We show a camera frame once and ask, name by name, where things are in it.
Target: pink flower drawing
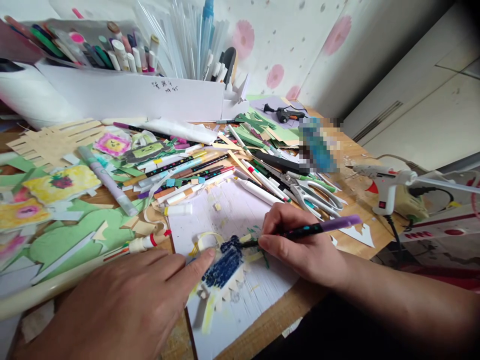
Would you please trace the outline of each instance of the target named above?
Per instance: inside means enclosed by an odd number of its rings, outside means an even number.
[[[275,89],[284,78],[284,67],[280,64],[275,64],[271,67],[266,77],[266,85],[270,89]]]
[[[296,100],[296,99],[299,98],[299,95],[300,95],[300,86],[294,85],[286,93],[286,99],[287,100]]]
[[[343,45],[352,29],[352,17],[342,16],[331,28],[330,34],[323,44],[322,52],[327,55],[333,55]]]
[[[233,46],[238,58],[243,60],[250,56],[255,43],[255,31],[247,20],[239,20],[233,33]]]

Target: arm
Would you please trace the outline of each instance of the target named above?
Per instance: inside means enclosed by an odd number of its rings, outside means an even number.
[[[414,349],[445,356],[475,345],[480,335],[480,296],[475,293],[339,251],[326,234],[297,242],[272,235],[316,222],[291,205],[274,204],[265,216],[260,246],[305,279],[337,292]]]

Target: paper roll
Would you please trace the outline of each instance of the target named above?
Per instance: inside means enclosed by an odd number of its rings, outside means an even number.
[[[34,66],[1,58],[0,99],[37,130],[83,117]]]

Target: wall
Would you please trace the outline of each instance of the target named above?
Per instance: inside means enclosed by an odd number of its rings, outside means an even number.
[[[194,0],[202,5],[201,0]],[[19,21],[131,19],[134,0],[7,0],[0,14]],[[251,94],[299,98],[327,117],[343,117],[445,11],[450,0],[216,0],[230,21]]]

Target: purple marker cap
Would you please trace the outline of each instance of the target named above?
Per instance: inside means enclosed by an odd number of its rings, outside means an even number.
[[[358,215],[342,216],[332,220],[321,223],[321,228],[324,233],[331,232],[338,229],[349,228],[352,225],[363,223]]]

